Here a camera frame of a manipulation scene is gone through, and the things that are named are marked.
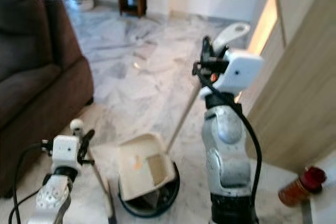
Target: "white dustpan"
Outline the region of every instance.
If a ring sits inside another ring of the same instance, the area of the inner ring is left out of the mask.
[[[226,27],[214,40],[213,49],[218,56],[226,43],[249,32],[249,25],[242,22]],[[188,104],[165,149],[158,134],[140,135],[118,146],[120,196],[123,201],[135,199],[153,192],[176,178],[175,168],[169,157],[177,135],[201,89],[199,83],[194,88]]]
[[[162,138],[148,133],[118,147],[121,197],[131,200],[154,191],[175,178],[173,162]]]

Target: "bottle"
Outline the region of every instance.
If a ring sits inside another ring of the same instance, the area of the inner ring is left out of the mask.
[[[311,194],[322,191],[322,183],[327,179],[325,172],[317,167],[310,167],[299,178],[281,189],[279,199],[288,207],[294,207],[298,203],[309,198]]]

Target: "black cable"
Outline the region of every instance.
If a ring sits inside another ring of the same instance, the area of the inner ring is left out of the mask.
[[[36,195],[38,193],[38,191],[40,191],[40,189],[38,189],[37,191],[33,192],[32,194],[28,195],[27,197],[25,197],[24,199],[20,200],[17,204],[17,206],[20,206],[21,203],[25,202],[26,200],[32,198],[32,196]],[[15,207],[13,207],[11,209],[11,212],[9,214],[9,218],[8,218],[8,224],[12,224],[12,219],[13,219],[13,214],[14,214],[14,211],[15,211]]]
[[[256,149],[257,153],[257,166],[256,166],[256,173],[254,177],[254,182],[252,186],[252,191],[251,191],[251,205],[254,207],[255,206],[255,199],[256,199],[256,193],[257,193],[257,188],[258,188],[258,183],[259,183],[259,178],[260,178],[260,171],[261,171],[261,163],[263,161],[262,153],[261,153],[261,148],[258,142],[258,138],[256,134],[254,133],[254,130],[250,124],[250,122],[246,119],[246,117],[234,106],[232,101],[228,100],[222,93],[220,93],[217,89],[215,89],[212,86],[212,83],[208,81],[202,74],[201,71],[196,68],[194,69],[194,72],[197,74],[197,76],[200,79],[200,82],[207,86],[218,98],[222,99],[225,103],[227,103],[234,112],[239,116],[239,118],[242,120],[244,126],[246,127],[248,133],[250,134],[253,144]]]
[[[18,208],[18,203],[17,203],[17,195],[16,195],[16,181],[17,181],[17,176],[19,173],[20,166],[23,162],[24,157],[26,154],[34,149],[41,149],[42,143],[37,143],[37,144],[32,144],[28,148],[26,148],[21,154],[19,161],[17,162],[16,168],[15,168],[15,174],[14,174],[14,180],[13,180],[13,202],[14,202],[14,209],[15,209],[15,215],[16,215],[16,221],[17,224],[21,224],[21,219],[20,219],[20,213],[19,213],[19,208]]]

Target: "sofa cushion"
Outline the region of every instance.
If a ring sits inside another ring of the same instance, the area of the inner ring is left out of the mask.
[[[28,106],[60,73],[60,67],[49,64],[14,74],[0,82],[0,128]]]
[[[24,70],[40,67],[35,37],[0,33],[0,81]]]
[[[44,0],[0,0],[0,80],[53,63]]]

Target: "brown sofa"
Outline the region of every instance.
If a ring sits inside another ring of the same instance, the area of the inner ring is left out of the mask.
[[[0,196],[20,153],[53,139],[92,95],[62,0],[0,0]],[[38,155],[27,157],[21,176]]]

